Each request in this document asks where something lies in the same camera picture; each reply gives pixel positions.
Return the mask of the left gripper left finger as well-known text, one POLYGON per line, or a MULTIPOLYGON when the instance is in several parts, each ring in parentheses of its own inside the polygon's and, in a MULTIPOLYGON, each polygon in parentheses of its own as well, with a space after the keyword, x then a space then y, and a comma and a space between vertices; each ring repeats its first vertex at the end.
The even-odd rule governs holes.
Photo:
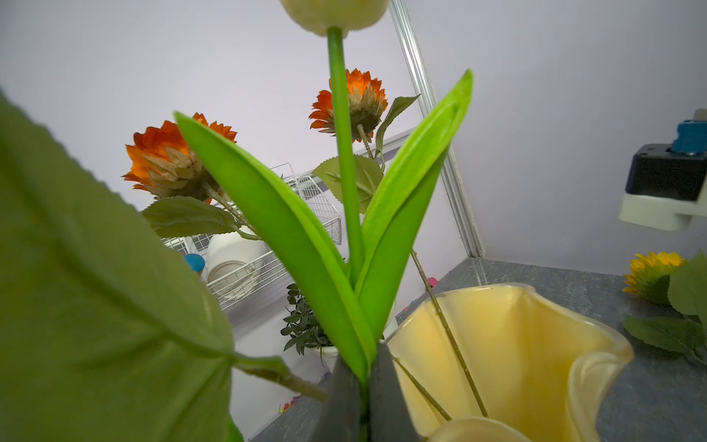
POLYGON ((360 382, 342 357, 331 377, 329 398, 309 441, 352 442, 361 440, 360 382))

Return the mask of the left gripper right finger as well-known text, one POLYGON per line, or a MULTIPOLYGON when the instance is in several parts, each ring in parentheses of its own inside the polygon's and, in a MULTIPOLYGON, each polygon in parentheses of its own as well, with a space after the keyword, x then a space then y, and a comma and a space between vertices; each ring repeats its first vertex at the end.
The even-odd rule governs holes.
POLYGON ((392 355, 386 344, 377 346, 368 387, 368 440, 419 441, 410 417, 392 355))

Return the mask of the yellow fluted vase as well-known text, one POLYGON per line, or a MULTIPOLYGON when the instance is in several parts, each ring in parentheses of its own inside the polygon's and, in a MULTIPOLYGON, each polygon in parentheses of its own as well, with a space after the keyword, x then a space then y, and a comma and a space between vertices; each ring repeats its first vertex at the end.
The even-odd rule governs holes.
POLYGON ((388 339, 416 432, 430 441, 596 441, 633 348, 530 285, 421 304, 388 339))

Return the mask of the cream gerbera flower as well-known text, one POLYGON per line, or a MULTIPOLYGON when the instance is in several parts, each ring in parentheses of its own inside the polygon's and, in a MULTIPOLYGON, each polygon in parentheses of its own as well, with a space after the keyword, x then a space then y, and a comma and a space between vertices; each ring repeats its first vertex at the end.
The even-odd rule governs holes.
POLYGON ((1 438, 227 441, 234 368, 326 397, 238 354, 182 256, 3 99, 1 438))

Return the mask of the orange gerbera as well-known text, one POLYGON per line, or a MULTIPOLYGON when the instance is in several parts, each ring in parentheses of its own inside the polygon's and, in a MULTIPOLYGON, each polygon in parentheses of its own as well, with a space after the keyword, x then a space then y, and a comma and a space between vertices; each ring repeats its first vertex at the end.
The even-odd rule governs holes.
POLYGON ((142 215, 158 237, 234 233, 250 241, 260 238, 176 123, 165 121, 134 134, 126 151, 132 166, 123 179, 154 196, 155 202, 142 215))
MULTIPOLYGON (((311 127, 336 137, 346 149, 361 142, 366 147, 366 154, 352 156, 352 172, 342 169, 340 158, 330 158, 316 167, 314 173, 338 200, 344 198, 344 185, 351 183, 356 198, 353 209, 366 220, 374 197, 392 165, 382 156, 382 138, 388 126, 416 99, 397 97, 388 101, 381 81, 371 77, 370 73, 353 70, 345 74, 342 90, 329 88, 319 93, 309 116, 311 127)), ((405 252, 394 250, 395 244, 401 241, 398 235, 387 237, 380 246, 374 246, 366 238, 364 225, 366 261, 362 278, 372 285, 368 299, 380 311, 390 311, 407 263, 419 261, 414 242, 405 244, 405 252)))

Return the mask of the white empty pot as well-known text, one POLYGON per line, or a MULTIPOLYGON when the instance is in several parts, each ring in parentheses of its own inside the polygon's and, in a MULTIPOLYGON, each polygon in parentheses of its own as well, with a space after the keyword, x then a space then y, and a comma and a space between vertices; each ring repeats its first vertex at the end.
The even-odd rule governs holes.
POLYGON ((243 239, 237 233, 211 238, 206 254, 206 285, 221 305, 250 295, 260 281, 263 255, 268 249, 263 241, 243 239))

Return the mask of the green toy shovel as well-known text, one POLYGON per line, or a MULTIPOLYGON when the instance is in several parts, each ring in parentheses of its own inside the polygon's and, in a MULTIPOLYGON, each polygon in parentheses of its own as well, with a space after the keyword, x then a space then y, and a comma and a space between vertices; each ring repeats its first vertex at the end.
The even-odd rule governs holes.
POLYGON ((197 274, 202 274, 202 271, 205 268, 205 259, 202 255, 198 253, 189 253, 184 256, 184 259, 191 270, 197 272, 197 274))

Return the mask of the yellow gerbera right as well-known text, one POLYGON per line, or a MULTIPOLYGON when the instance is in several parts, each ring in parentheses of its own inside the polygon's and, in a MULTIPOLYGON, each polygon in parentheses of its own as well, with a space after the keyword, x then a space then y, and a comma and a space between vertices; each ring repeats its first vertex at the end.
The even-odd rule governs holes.
POLYGON ((706 365, 706 254, 686 260, 675 252, 638 254, 630 263, 623 291, 655 305, 668 306, 676 317, 627 316, 622 325, 635 339, 706 365))

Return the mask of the aluminium frame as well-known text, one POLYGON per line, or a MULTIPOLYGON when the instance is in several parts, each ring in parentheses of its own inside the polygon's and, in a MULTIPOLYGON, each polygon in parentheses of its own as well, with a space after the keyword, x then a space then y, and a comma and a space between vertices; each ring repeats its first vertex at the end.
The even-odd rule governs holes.
POLYGON ((374 246, 398 235, 394 250, 414 242, 438 180, 443 180, 462 245, 469 257, 482 258, 485 248, 463 187, 451 142, 471 104, 473 73, 467 69, 451 92, 438 99, 427 75, 408 8, 390 3, 390 14, 408 64, 412 83, 421 95, 425 117, 412 130, 392 161, 366 216, 366 238, 374 246))

